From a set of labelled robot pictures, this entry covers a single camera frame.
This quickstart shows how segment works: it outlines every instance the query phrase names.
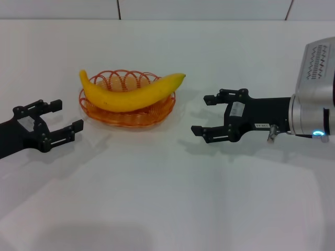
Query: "vent grille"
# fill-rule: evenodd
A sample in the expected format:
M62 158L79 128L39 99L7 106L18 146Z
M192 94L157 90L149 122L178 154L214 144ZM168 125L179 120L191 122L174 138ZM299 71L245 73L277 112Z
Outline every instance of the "vent grille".
M325 75L329 46L319 44L311 50L307 79L320 79Z

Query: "white tabletop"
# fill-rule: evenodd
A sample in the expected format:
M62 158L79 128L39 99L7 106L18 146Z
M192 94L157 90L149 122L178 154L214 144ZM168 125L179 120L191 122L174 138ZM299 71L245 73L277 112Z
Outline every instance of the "white tabletop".
M206 144L220 126L204 95L248 88L290 97L307 43L335 22L0 21L0 116L63 101L51 130L83 118L76 141L0 160L1 251L325 251L335 240L335 146L289 135ZM80 111L78 73L183 72L158 127L109 127Z

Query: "white label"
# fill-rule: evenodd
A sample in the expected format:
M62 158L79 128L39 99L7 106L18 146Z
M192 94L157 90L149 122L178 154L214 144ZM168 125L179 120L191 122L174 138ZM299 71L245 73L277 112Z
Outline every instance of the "white label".
M256 128L270 128L270 124L255 124Z
M244 107L245 107L245 104L243 104L243 103L240 103L240 102L232 103L232 107L231 107L229 116L242 117Z
M17 120L21 126L23 126L28 132L32 132L34 130L34 119L31 116L24 117L22 119Z

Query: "fruit basket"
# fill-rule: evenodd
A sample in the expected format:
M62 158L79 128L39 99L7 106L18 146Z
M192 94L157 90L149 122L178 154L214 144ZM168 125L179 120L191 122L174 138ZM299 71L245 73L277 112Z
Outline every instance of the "fruit basket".
M150 85L159 79L149 72L138 71L103 71L90 81L111 92L128 92ZM84 90L79 94L79 103L83 111L90 117L104 123L119 127L149 127L162 122L172 111L175 104L175 93L153 105L132 112L111 112L94 106L86 97Z

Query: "banana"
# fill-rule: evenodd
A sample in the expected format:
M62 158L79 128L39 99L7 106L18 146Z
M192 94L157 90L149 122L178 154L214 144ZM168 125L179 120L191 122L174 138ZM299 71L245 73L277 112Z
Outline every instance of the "banana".
M87 73L79 73L86 98L100 109L127 112L150 106L168 97L182 84L185 74L176 73L160 78L143 88L129 92L111 92L90 82Z

